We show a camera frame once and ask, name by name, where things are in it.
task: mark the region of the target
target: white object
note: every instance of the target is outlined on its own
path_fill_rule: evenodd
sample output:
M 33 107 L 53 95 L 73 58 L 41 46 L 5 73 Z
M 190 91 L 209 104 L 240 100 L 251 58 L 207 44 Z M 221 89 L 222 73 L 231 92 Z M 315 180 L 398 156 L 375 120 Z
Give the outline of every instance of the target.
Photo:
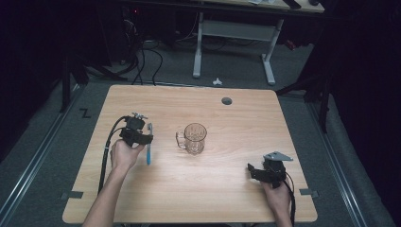
M 221 85 L 221 84 L 223 84 L 223 82 L 221 82 L 220 79 L 216 78 L 216 80 L 213 81 L 213 84 L 215 84 L 215 85 Z
M 271 70 L 270 57 L 280 35 L 283 19 L 278 20 L 276 26 L 259 26 L 250 24 L 240 24 L 213 20 L 203 20 L 203 13 L 200 13 L 198 26 L 198 43 L 195 53 L 193 78 L 201 76 L 201 39 L 203 35 L 227 37 L 244 40 L 257 40 L 268 42 L 269 46 L 266 54 L 262 55 L 262 62 L 265 67 L 268 85 L 274 85 L 275 79 Z

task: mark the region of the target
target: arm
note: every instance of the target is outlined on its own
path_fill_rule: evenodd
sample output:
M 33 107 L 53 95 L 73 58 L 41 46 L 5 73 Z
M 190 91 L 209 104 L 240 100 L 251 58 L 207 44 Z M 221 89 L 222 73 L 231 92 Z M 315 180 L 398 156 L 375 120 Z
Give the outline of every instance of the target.
M 273 189 L 271 183 L 260 183 L 265 190 L 266 196 L 268 198 L 268 206 L 274 214 L 277 226 L 292 227 L 289 214 L 290 196 L 287 187 L 283 183 L 281 183 L 279 187 Z
M 144 145 L 131 148 L 123 140 L 117 140 L 111 151 L 112 171 L 100 193 L 97 195 L 83 226 L 113 226 L 118 195 L 128 171 L 136 163 Z

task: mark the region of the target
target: wooden table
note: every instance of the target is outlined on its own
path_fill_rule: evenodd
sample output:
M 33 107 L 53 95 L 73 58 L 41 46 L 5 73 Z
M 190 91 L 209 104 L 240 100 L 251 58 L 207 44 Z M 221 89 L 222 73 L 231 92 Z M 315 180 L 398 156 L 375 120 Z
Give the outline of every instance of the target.
M 224 105 L 224 97 L 233 103 Z M 307 188 L 305 176 L 273 91 L 115 85 L 73 187 L 83 196 L 68 200 L 65 222 L 84 221 L 96 198 L 108 134 L 120 116 L 132 112 L 148 116 L 146 123 L 153 125 L 151 165 L 145 149 L 123 184 L 115 222 L 272 222 L 264 191 L 250 178 L 247 163 L 262 168 L 262 156 L 276 150 L 294 159 L 285 167 L 295 184 L 295 220 L 316 220 L 312 199 L 300 195 L 299 189 Z M 176 131 L 193 122 L 208 131 L 198 156 L 178 148 L 175 139 Z M 118 138 L 117 133 L 112 143 Z M 106 177 L 110 169 L 109 161 Z

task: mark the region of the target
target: small round object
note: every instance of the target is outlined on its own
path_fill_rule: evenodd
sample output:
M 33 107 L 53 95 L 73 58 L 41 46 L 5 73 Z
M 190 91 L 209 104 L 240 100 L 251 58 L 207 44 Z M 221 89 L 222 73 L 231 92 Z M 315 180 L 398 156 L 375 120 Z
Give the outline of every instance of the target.
M 224 98 L 221 99 L 221 102 L 222 102 L 224 105 L 231 105 L 231 104 L 233 103 L 233 100 L 230 99 L 229 97 L 224 97 Z

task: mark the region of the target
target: forearm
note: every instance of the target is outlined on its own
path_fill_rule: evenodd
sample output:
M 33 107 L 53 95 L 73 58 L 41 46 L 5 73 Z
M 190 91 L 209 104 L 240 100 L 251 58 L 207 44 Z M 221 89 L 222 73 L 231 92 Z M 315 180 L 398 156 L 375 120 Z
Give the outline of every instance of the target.
M 124 171 L 115 169 L 111 171 L 102 190 L 97 195 L 83 226 L 113 226 L 115 207 L 125 176 L 126 173 Z

